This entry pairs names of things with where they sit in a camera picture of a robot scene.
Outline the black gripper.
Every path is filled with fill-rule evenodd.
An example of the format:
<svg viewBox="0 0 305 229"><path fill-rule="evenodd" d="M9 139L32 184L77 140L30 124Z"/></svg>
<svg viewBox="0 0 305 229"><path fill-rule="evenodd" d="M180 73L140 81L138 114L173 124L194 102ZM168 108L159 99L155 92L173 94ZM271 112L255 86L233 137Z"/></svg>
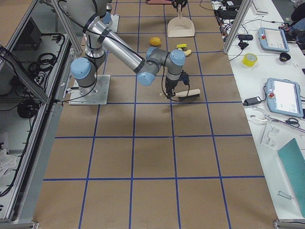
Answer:
<svg viewBox="0 0 305 229"><path fill-rule="evenodd" d="M175 87L178 81L165 80L166 97L173 98L176 96Z"/></svg>
<svg viewBox="0 0 305 229"><path fill-rule="evenodd" d="M187 0L172 0L173 6L186 6Z"/></svg>

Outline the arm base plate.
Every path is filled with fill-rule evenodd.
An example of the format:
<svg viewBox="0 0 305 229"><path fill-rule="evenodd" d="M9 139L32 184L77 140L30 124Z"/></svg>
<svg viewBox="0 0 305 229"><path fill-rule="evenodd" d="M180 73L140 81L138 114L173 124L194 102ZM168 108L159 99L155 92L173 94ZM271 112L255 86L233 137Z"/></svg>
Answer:
<svg viewBox="0 0 305 229"><path fill-rule="evenodd" d="M119 24L119 15L106 14L103 18L103 23L109 27L113 32L117 32Z"/></svg>
<svg viewBox="0 0 305 229"><path fill-rule="evenodd" d="M74 80L73 87L75 90L71 91L71 96L69 99L70 105L106 105L108 99L108 92L110 86L110 75L97 75L97 83L93 90L91 88L85 91L79 90L78 83Z"/></svg>

